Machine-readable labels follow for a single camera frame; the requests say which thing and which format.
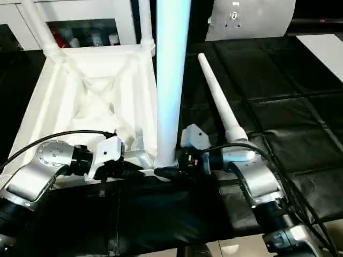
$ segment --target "white pole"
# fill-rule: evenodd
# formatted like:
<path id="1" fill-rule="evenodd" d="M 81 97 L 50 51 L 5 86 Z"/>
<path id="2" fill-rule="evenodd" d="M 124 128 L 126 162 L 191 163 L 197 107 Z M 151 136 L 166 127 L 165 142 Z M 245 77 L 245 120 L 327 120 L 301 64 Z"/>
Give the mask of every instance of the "white pole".
<path id="1" fill-rule="evenodd" d="M 177 164 L 175 147 L 190 8 L 191 0 L 157 1 L 158 168 Z"/>
<path id="2" fill-rule="evenodd" d="M 218 113 L 223 122 L 225 128 L 225 138 L 228 142 L 234 142 L 237 140 L 248 140 L 248 136 L 244 129 L 239 125 L 232 109 L 226 100 L 226 97 L 221 90 L 221 87 L 208 63 L 206 56 L 201 53 L 198 55 L 200 65 L 202 67 L 203 73 L 205 75 L 208 86 L 212 97 L 214 99 L 215 105 L 217 106 Z"/>
<path id="3" fill-rule="evenodd" d="M 29 17 L 34 29 L 39 34 L 39 45 L 46 56 L 61 57 L 62 51 L 58 47 L 48 25 L 40 17 L 33 0 L 21 0 L 27 16 Z"/>
<path id="4" fill-rule="evenodd" d="M 142 47 L 149 49 L 152 56 L 155 56 L 156 47 L 152 37 L 150 0 L 139 0 L 138 4 L 141 31 L 140 44 Z"/>

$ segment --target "black cable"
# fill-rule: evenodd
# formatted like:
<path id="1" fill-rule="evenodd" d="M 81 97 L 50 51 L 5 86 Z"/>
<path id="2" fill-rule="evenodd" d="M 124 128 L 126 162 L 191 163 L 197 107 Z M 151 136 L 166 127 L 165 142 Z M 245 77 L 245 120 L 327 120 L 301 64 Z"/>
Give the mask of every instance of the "black cable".
<path id="1" fill-rule="evenodd" d="M 221 148 L 225 147 L 244 147 L 250 150 L 253 150 L 254 152 L 258 153 L 261 155 L 264 159 L 266 159 L 268 162 L 273 163 L 271 157 L 269 157 L 268 154 L 266 154 L 263 150 L 259 149 L 256 146 L 250 145 L 248 143 L 228 143 L 226 145 L 222 146 L 215 146 L 215 147 L 210 147 L 208 149 L 202 150 L 201 153 L 208 153 L 214 150 L 218 150 Z M 331 252 L 331 255 L 336 257 L 339 256 L 338 249 L 336 245 L 334 244 L 332 238 L 330 237 L 329 233 L 326 230 L 326 227 L 324 226 L 323 222 L 320 220 L 319 216 L 313 209 L 313 207 L 310 205 L 310 203 L 307 201 L 307 199 L 304 197 L 304 195 L 301 193 L 299 188 L 294 184 L 294 182 L 290 179 L 289 175 L 286 172 L 282 172 L 279 169 L 276 169 L 281 183 L 286 191 L 287 198 L 292 202 L 294 207 L 297 207 L 296 211 L 300 212 L 297 213 L 298 215 L 300 214 L 300 218 L 302 222 L 304 222 L 305 225 L 309 227 L 309 229 L 314 233 L 316 237 L 323 243 L 325 247 L 328 248 L 328 250 Z M 304 210 L 302 210 L 300 206 L 300 202 L 304 203 L 305 207 L 307 210 L 310 212 L 310 214 L 313 216 L 315 223 L 317 223 L 322 230 L 326 240 L 319 234 L 318 231 L 313 227 L 311 222 L 309 221 L 308 216 L 304 213 Z"/>
<path id="2" fill-rule="evenodd" d="M 29 145 L 23 147 L 21 150 L 17 151 L 15 154 L 13 154 L 11 157 L 9 157 L 1 166 L 0 166 L 0 174 L 2 173 L 3 169 L 6 167 L 6 165 L 8 165 L 10 162 L 12 162 L 15 158 L 17 158 L 20 154 L 26 152 L 27 150 L 29 150 L 31 147 L 34 147 L 36 145 L 38 145 L 39 143 L 42 143 L 48 139 L 51 138 L 55 138 L 55 137 L 60 137 L 62 135 L 70 135 L 70 134 L 81 134 L 81 133 L 89 133 L 89 134 L 102 134 L 104 135 L 106 138 L 110 138 L 114 135 L 116 135 L 116 133 L 110 133 L 110 132 L 105 132 L 105 131 L 99 131 L 99 130 L 72 130 L 72 131 L 64 131 L 64 132 L 60 132 L 60 133 L 55 133 L 55 134 L 51 134 L 48 135 L 46 137 L 43 137 L 41 139 L 38 139 L 37 141 L 34 141 L 32 143 L 30 143 Z"/>

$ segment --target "glass cabinet door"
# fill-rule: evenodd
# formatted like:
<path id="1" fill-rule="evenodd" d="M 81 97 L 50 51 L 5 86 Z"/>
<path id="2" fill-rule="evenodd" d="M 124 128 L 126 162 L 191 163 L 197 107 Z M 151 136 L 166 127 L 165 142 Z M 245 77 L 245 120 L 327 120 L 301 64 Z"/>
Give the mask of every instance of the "glass cabinet door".
<path id="1" fill-rule="evenodd" d="M 115 19 L 48 22 L 61 48 L 120 45 Z"/>
<path id="2" fill-rule="evenodd" d="M 22 50 L 23 47 L 18 42 L 7 24 L 0 25 L 0 53 Z"/>
<path id="3" fill-rule="evenodd" d="M 0 52 L 38 49 L 39 45 L 16 5 L 0 5 Z"/>

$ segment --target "black table surface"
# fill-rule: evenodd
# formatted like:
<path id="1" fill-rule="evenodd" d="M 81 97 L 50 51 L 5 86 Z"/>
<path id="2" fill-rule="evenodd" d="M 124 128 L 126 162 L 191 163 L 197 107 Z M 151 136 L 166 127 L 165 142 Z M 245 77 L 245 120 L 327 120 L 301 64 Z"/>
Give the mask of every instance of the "black table surface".
<path id="1" fill-rule="evenodd" d="M 224 129 L 199 52 L 206 55 L 249 139 L 272 154 L 323 221 L 342 218 L 342 82 L 294 37 L 191 45 L 178 134 L 195 123 L 212 145 L 225 142 Z M 14 64 L 9 62 L 12 67 L 1 63 L 3 129 L 12 136 L 5 139 L 2 158 L 43 64 L 41 52 L 30 54 L 34 57 L 21 53 Z M 26 72 L 34 63 L 39 65 Z M 105 198 L 98 197 L 99 185 L 53 191 L 13 256 L 133 255 L 260 232 L 233 175 L 217 172 L 193 183 L 145 178 L 107 187 Z"/>

